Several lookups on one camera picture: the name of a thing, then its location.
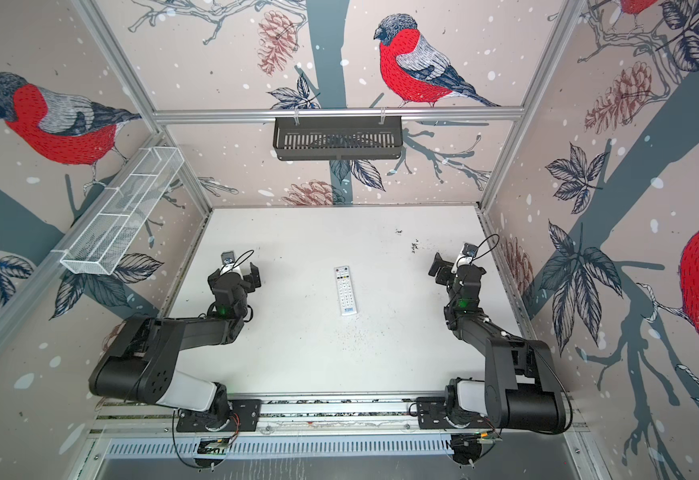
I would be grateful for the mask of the white remote control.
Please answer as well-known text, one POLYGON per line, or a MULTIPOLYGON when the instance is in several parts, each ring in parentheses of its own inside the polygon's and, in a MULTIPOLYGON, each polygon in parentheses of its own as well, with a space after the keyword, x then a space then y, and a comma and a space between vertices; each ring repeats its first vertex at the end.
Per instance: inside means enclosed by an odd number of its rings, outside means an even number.
POLYGON ((353 290, 353 282, 351 281, 351 270, 348 266, 339 266, 335 267, 333 272, 341 315, 357 315, 357 302, 355 301, 355 290, 353 290))

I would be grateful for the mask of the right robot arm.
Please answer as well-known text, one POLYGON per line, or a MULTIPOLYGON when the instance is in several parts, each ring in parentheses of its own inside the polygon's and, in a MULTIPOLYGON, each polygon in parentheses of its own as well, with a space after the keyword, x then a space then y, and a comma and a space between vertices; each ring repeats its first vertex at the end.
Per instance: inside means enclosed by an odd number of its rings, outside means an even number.
POLYGON ((551 360, 549 346, 497 325, 481 308, 481 280, 485 268, 461 257, 444 260, 438 253, 429 276, 445 286, 449 301, 443 307, 445 325, 485 360, 483 402, 493 428, 561 434, 573 425, 573 409, 551 360))

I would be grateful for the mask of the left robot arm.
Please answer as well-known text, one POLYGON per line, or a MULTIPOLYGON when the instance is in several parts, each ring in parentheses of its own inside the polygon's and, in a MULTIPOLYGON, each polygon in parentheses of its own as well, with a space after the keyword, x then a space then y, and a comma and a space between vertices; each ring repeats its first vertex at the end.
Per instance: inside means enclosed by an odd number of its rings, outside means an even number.
POLYGON ((206 346, 228 345, 253 318, 247 295, 261 288, 258 267, 240 274, 235 265, 207 278, 214 296, 207 312, 195 318, 125 320, 88 380, 91 394, 176 411, 179 432, 253 432, 261 402, 232 400, 227 387, 181 372, 179 354, 206 346))

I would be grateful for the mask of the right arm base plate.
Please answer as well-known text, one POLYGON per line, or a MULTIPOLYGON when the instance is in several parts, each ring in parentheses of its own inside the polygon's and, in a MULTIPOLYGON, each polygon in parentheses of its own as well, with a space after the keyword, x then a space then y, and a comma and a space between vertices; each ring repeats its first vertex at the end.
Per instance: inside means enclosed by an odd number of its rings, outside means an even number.
POLYGON ((479 412, 463 410, 455 400, 444 397, 419 397, 413 401, 411 414, 421 430, 479 429, 493 431, 495 426, 479 412))

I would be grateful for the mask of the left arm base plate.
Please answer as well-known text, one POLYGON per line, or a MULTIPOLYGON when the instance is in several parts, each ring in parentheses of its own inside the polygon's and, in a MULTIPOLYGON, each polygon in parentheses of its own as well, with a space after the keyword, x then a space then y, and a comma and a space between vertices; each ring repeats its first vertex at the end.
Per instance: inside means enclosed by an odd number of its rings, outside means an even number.
POLYGON ((175 421, 179 433, 255 432, 262 402, 259 399, 227 400, 207 412, 181 409, 175 421))

